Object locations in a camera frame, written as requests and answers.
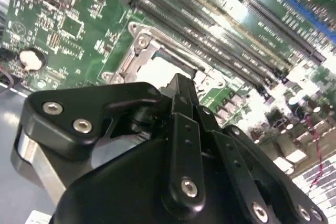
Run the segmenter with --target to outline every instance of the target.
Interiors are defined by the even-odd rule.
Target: black bracket
[[[67,190],[55,224],[95,223],[97,218],[101,223],[328,223],[246,134],[234,125],[219,128],[213,112],[199,105],[191,80],[177,74],[167,88],[174,91],[171,97],[147,83],[28,97],[18,136],[35,141],[45,158],[55,154],[57,164],[48,167],[59,176],[69,175],[62,164],[85,163],[105,134],[117,137],[145,129],[151,135],[97,169],[78,174],[72,169],[71,179],[61,178],[71,183],[64,183]],[[52,107],[47,113],[49,102],[60,105],[61,112]],[[110,118],[106,130],[103,122]],[[76,119],[85,119],[91,128],[79,132]],[[31,153],[29,157],[37,170],[37,159]],[[97,200],[104,206],[92,207]]]
[[[160,92],[144,82],[42,91],[26,99],[21,125],[27,136],[64,158],[83,160],[90,157],[101,137],[104,119],[140,106],[153,106],[161,99]],[[53,113],[51,107],[46,113],[44,105],[50,102],[59,104],[62,112]],[[73,125],[77,119],[89,122],[92,129],[77,131]]]

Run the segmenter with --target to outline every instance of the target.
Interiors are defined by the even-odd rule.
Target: motherboard
[[[269,120],[246,124],[248,114],[290,114],[289,100],[333,106],[316,93],[333,62],[335,17],[334,0],[11,0],[1,66],[30,91],[160,88],[178,72],[221,126],[250,131]]]

